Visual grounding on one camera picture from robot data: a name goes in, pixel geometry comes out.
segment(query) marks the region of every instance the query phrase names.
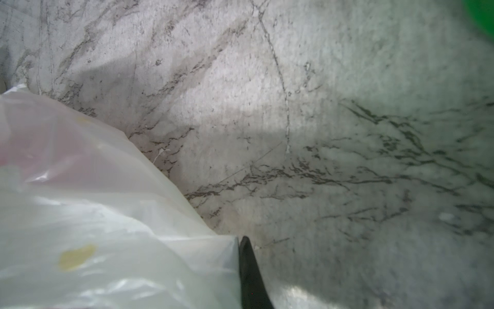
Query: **green object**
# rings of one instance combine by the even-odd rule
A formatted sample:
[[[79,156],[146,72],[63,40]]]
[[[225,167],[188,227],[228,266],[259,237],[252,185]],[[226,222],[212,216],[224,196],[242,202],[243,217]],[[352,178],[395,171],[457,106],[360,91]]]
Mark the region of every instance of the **green object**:
[[[494,0],[464,0],[475,22],[494,38]]]

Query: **plastic bag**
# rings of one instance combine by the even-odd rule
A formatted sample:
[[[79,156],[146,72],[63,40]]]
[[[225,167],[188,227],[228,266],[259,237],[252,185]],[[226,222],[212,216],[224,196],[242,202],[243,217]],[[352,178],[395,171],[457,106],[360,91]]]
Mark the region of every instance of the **plastic bag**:
[[[119,130],[0,95],[0,308],[240,308],[238,241]]]

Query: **translucent plastic bag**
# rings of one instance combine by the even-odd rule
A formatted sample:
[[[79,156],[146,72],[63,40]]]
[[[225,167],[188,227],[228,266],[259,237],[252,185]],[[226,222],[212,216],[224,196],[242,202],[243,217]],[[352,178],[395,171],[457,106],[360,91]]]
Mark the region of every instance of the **translucent plastic bag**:
[[[119,130],[0,95],[0,308],[240,308],[238,241]]]

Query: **black object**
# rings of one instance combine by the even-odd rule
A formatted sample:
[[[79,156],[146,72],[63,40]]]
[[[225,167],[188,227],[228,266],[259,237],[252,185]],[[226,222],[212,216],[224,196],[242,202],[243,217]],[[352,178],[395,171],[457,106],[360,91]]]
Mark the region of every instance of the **black object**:
[[[261,272],[255,259],[254,250],[247,236],[239,247],[240,284],[242,286],[243,309],[274,309],[262,282]]]

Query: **marble floor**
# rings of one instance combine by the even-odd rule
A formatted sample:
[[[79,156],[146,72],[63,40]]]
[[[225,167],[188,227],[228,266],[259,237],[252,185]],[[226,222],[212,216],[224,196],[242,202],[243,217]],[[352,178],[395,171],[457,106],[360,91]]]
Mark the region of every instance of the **marble floor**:
[[[11,2],[8,84],[250,236],[277,308],[494,308],[494,40],[460,0]]]

